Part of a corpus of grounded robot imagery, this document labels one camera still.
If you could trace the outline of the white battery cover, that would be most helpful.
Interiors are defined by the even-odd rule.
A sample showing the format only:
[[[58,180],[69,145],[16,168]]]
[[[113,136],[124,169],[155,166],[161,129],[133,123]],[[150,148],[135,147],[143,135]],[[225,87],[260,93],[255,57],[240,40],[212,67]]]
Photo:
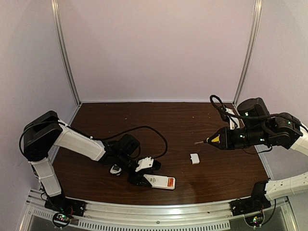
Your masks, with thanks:
[[[190,154],[190,160],[192,165],[197,165],[200,163],[199,155],[197,153]]]

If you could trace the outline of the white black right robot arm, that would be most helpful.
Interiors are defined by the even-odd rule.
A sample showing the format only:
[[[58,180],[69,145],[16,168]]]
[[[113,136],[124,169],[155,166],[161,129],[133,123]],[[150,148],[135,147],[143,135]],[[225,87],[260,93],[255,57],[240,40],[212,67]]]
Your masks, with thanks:
[[[207,138],[208,143],[220,150],[246,149],[256,145],[265,145],[268,151],[274,146],[308,154],[308,129],[299,119],[289,113],[270,114],[262,98],[250,98],[237,106],[237,114],[222,102],[220,98],[210,96],[210,102],[216,108],[228,126],[220,128]],[[282,180],[257,182],[251,193],[253,198],[272,201],[274,199],[305,193],[308,190],[308,174]]]

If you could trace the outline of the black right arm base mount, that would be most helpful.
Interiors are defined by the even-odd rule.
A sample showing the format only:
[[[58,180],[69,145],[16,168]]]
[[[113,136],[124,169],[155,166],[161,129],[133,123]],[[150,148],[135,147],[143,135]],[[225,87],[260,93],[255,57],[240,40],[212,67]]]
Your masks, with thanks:
[[[271,202],[265,195],[251,195],[247,198],[238,198],[229,202],[229,204],[233,216],[253,213],[271,207]]]

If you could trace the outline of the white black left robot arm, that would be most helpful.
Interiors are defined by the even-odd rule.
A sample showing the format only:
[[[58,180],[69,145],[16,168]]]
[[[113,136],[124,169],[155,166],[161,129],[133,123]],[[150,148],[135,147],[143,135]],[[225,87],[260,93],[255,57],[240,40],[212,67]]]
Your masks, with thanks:
[[[65,197],[74,197],[97,202],[111,202],[112,197],[121,196],[114,189],[103,189],[102,178],[90,171],[90,182],[85,176],[73,171],[73,188],[77,192],[64,191],[54,170],[54,161],[49,157],[52,148],[67,151],[68,164],[74,164],[73,157],[85,160],[86,167],[93,161],[94,168],[101,164],[112,171],[119,167],[120,173],[126,173],[127,181],[133,186],[145,188],[166,189],[167,177],[158,176],[155,172],[161,167],[156,158],[144,157],[136,160],[132,157],[135,151],[140,152],[139,141],[126,132],[120,134],[120,139],[98,139],[85,135],[62,121],[55,111],[47,111],[27,124],[19,140],[21,154],[31,165],[35,175],[42,184],[44,191],[52,202],[63,201]]]

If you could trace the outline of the large white remote control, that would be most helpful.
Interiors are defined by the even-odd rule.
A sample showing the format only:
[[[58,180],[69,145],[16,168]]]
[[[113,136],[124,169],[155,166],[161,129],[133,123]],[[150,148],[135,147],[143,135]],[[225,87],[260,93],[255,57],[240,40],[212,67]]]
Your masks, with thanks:
[[[170,178],[168,176],[159,176],[157,178],[148,178],[145,177],[151,184],[152,188],[164,189],[164,190],[174,190],[167,187],[167,179]]]

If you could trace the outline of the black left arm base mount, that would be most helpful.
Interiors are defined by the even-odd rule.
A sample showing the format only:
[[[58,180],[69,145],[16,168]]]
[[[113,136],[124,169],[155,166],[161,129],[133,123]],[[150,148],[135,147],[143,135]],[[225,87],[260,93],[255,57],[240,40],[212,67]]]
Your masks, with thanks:
[[[58,211],[66,215],[79,216],[84,215],[86,202],[76,199],[70,199],[63,195],[47,197],[44,207],[53,211]]]

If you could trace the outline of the yellow handled screwdriver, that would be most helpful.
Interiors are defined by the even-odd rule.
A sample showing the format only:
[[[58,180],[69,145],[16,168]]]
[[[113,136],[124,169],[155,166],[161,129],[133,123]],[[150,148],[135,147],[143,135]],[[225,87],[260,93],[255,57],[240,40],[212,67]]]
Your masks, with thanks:
[[[195,145],[201,144],[201,143],[220,143],[220,136],[218,135],[216,137],[208,137],[203,141],[194,142]]]

